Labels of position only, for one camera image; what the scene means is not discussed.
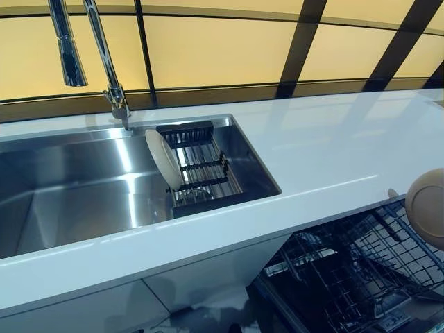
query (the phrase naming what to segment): countertop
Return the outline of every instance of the countertop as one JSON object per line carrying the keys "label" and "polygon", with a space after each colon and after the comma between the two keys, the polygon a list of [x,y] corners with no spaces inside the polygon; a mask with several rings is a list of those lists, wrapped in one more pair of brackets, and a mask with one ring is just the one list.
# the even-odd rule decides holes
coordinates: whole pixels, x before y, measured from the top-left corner
{"label": "countertop", "polygon": [[[0,260],[0,312],[141,278],[165,264],[289,234],[405,194],[444,167],[441,89],[312,96],[133,112],[131,122],[231,114],[282,193]],[[111,113],[0,124],[11,135],[102,126]]]}

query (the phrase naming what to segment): white cabinet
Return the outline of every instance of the white cabinet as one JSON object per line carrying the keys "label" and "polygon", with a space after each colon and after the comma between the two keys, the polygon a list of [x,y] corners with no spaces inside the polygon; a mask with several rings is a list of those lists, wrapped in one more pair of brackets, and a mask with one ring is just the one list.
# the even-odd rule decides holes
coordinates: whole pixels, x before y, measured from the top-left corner
{"label": "white cabinet", "polygon": [[168,316],[145,284],[138,280],[47,307],[0,318],[0,332],[120,333],[132,332]]}
{"label": "white cabinet", "polygon": [[171,312],[248,286],[289,235],[172,269],[144,280]]}

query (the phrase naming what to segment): dish rack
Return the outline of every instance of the dish rack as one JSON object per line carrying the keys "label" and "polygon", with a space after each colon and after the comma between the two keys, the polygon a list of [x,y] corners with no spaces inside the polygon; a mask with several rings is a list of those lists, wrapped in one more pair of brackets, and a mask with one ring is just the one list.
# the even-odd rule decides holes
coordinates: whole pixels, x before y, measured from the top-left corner
{"label": "dish rack", "polygon": [[158,126],[156,130],[176,155],[182,174],[179,190],[167,189],[175,217],[218,208],[242,195],[225,153],[213,138],[211,121]]}
{"label": "dish rack", "polygon": [[292,234],[262,274],[313,332],[391,332],[412,298],[444,303],[443,262],[400,201]]}

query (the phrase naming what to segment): chrome faucet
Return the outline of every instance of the chrome faucet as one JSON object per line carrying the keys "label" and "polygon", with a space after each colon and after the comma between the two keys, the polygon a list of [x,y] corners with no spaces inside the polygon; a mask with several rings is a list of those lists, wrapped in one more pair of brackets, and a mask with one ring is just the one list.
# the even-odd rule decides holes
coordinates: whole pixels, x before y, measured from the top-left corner
{"label": "chrome faucet", "polygon": [[[73,87],[87,85],[80,58],[78,57],[76,44],[73,40],[71,26],[69,25],[65,0],[48,0],[48,3],[55,33],[58,38],[65,85]],[[83,0],[83,5],[85,6],[86,13],[89,17],[92,32],[97,47],[99,48],[100,57],[108,78],[108,90],[105,90],[103,93],[105,94],[106,99],[111,103],[112,115],[114,118],[122,120],[123,125],[128,129],[130,109],[126,102],[122,85],[117,80],[116,71],[112,64],[110,50],[106,43],[105,33],[103,32],[96,2],[95,0]]]}

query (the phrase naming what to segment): beige bowl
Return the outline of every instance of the beige bowl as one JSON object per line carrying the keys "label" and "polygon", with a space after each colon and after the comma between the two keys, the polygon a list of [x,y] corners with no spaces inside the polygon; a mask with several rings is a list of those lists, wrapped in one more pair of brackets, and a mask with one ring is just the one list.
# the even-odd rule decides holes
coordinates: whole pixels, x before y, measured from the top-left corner
{"label": "beige bowl", "polygon": [[431,170],[415,180],[407,192],[405,209],[422,239],[444,250],[444,169]]}

